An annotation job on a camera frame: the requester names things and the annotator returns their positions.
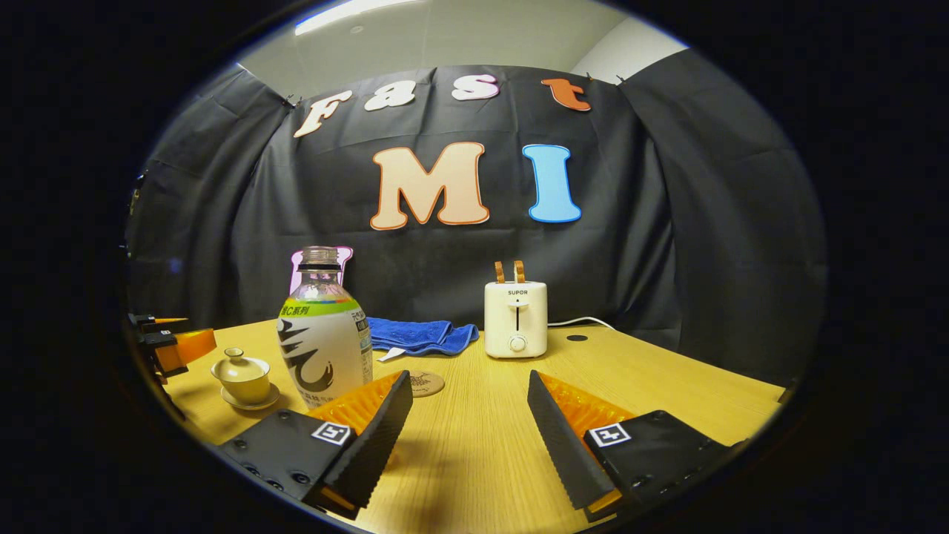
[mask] saucer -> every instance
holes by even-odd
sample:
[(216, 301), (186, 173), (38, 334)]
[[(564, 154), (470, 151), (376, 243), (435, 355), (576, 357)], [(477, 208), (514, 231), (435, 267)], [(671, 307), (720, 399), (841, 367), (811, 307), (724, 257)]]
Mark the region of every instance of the saucer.
[(280, 390), (277, 389), (276, 384), (270, 384), (270, 393), (267, 395), (267, 399), (262, 403), (251, 405), (241, 404), (237, 401), (237, 399), (233, 398), (233, 396), (224, 387), (221, 387), (221, 397), (231, 406), (240, 408), (241, 410), (262, 410), (277, 402), (277, 399), (280, 398)]

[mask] blue letter i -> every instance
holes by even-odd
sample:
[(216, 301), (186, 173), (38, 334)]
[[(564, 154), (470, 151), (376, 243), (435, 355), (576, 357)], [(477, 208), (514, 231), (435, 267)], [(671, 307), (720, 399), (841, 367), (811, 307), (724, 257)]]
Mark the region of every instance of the blue letter i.
[(537, 203), (528, 211), (541, 222), (570, 222), (580, 218), (580, 208), (570, 199), (567, 158), (570, 151), (556, 144), (528, 144), (522, 151), (533, 162)]

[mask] letter cutout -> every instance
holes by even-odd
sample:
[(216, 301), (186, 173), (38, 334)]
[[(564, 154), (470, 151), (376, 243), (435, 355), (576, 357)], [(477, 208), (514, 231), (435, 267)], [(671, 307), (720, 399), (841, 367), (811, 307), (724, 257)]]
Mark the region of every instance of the letter cutout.
[(528, 210), (541, 222), (570, 222), (580, 218), (580, 208), (570, 198), (567, 158), (570, 151), (556, 144), (528, 144), (522, 153), (533, 162), (537, 203)]
[(494, 84), (497, 82), (491, 74), (475, 74), (462, 76), (455, 80), (455, 90), (452, 96), (455, 100), (484, 100), (492, 98), (501, 92)]
[(376, 96), (365, 103), (366, 111), (375, 111), (384, 107), (405, 105), (415, 100), (415, 82), (402, 80), (376, 89)]
[(336, 111), (336, 108), (340, 106), (340, 102), (349, 100), (351, 96), (353, 96), (353, 92), (346, 91), (314, 102), (313, 105), (309, 107), (309, 115), (307, 115), (307, 118), (303, 121), (303, 125), (300, 126), (300, 129), (293, 134), (293, 137), (303, 137), (308, 133), (320, 129), (320, 126), (323, 125), (320, 123), (320, 119), (328, 119), (333, 114), (333, 111)]
[(541, 84), (550, 87), (553, 93), (553, 100), (563, 107), (576, 109), (577, 111), (589, 111), (590, 104), (577, 100), (578, 94), (584, 94), (582, 87), (572, 86), (569, 80), (564, 78), (554, 78), (550, 80), (541, 80)]
[(441, 151), (432, 172), (425, 172), (410, 148), (389, 148), (378, 152), (372, 161), (379, 165), (379, 212), (369, 220), (376, 230), (395, 230), (405, 226), (408, 216), (399, 209), (402, 195), (412, 215), (422, 224), (428, 222), (442, 190), (445, 205), (438, 220), (445, 224), (478, 224), (488, 220), (490, 212), (481, 203), (477, 161), (484, 154), (481, 143), (451, 143)]

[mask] ceiling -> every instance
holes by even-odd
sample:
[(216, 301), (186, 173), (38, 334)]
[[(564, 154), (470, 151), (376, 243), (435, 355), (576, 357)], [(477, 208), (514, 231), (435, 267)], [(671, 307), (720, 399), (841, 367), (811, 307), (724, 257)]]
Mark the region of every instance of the ceiling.
[(627, 17), (587, 0), (416, 0), (300, 36), (294, 26), (281, 29), (239, 63), (282, 95), (295, 95), (293, 100), (422, 67), (506, 65), (569, 72)]

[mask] table surface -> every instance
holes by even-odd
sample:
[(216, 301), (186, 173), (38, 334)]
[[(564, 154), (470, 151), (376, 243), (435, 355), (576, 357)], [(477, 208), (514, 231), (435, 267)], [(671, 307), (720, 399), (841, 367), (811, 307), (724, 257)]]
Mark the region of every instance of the table surface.
[[(276, 410), (307, 412), (275, 332), (275, 320), (215, 331), (217, 349), (169, 378), (165, 389), (196, 438), (219, 445)], [(571, 334), (587, 339), (567, 340)], [(414, 399), (369, 506), (355, 521), (338, 519), (380, 533), (575, 532), (590, 526), (583, 510), (570, 505), (530, 413), (531, 370), (637, 415), (666, 410), (726, 446), (753, 436), (784, 392), (599, 325), (551, 328), (547, 353), (526, 360), (490, 358), (483, 340), (482, 333), (453, 357), (374, 361), (375, 378), (433, 372), (445, 387)], [(270, 362), (270, 382), (281, 392), (276, 404), (247, 411), (221, 398), (210, 368), (228, 347)], [(374, 352), (374, 358), (382, 355)]]

